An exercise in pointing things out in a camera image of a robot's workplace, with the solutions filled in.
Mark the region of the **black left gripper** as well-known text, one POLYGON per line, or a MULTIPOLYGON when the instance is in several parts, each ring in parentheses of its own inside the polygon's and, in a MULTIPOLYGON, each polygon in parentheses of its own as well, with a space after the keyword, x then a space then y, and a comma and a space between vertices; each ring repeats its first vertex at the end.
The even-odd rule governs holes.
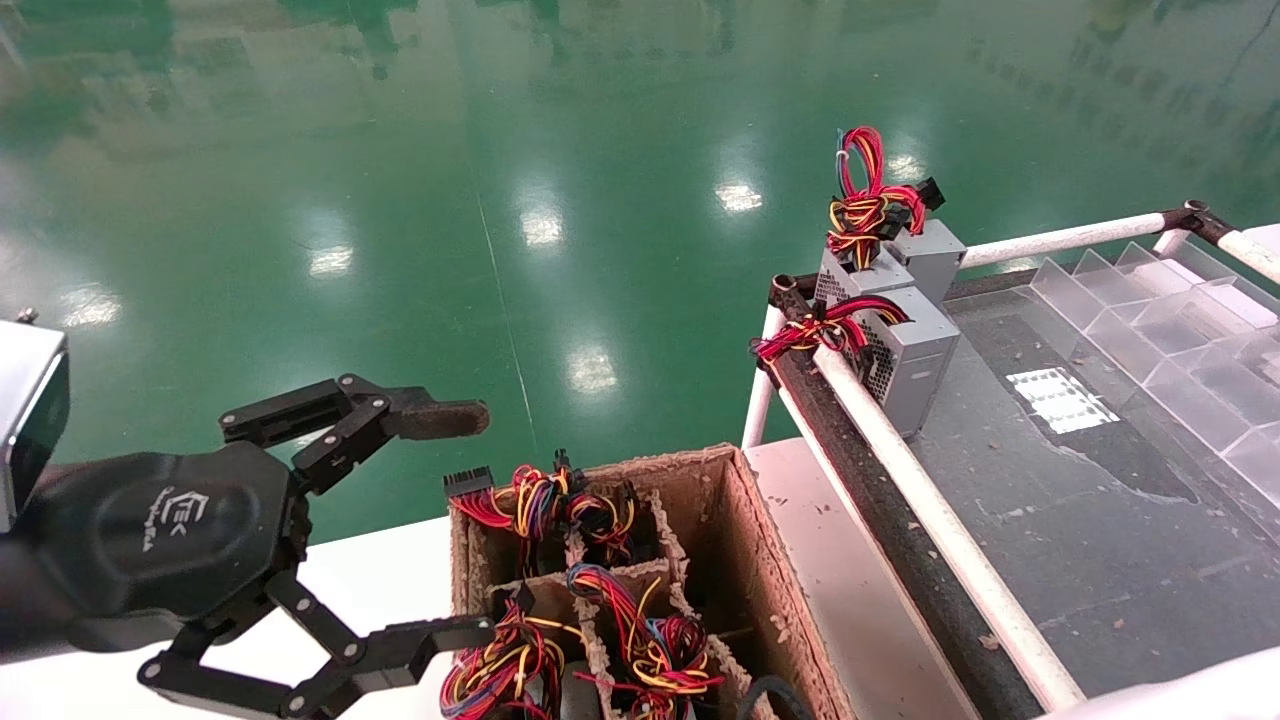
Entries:
POLYGON ((495 623, 462 615, 356 635, 293 571, 306 552, 300 488, 328 492, 392 439, 479 436, 489 421, 479 400, 344 374, 224 413, 224 441, 251 445, 55 468, 20 511, 20 651, 120 653, 175 637, 140 684, 241 719, 338 719, 367 694, 417 685, 439 653, 493 642, 495 623), (292 473, 261 450, 310 434, 292 473), (274 609, 326 652, 312 676, 287 685, 202 664, 274 609))

